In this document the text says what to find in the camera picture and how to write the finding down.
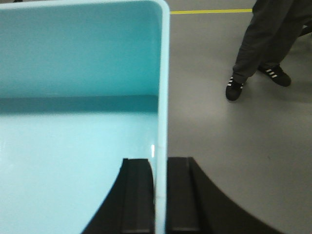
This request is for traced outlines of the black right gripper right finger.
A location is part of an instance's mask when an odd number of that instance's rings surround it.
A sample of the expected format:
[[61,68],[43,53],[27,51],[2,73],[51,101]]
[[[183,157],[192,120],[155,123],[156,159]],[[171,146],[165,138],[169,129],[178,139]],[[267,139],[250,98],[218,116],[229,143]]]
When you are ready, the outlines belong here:
[[277,234],[226,196],[192,157],[167,161],[168,234]]

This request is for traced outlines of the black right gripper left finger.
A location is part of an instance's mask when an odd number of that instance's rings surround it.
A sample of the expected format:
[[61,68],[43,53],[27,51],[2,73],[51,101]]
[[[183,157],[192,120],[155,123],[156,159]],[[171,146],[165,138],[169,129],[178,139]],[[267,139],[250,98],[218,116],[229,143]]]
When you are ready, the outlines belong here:
[[117,178],[83,234],[153,234],[154,181],[148,159],[124,158]]

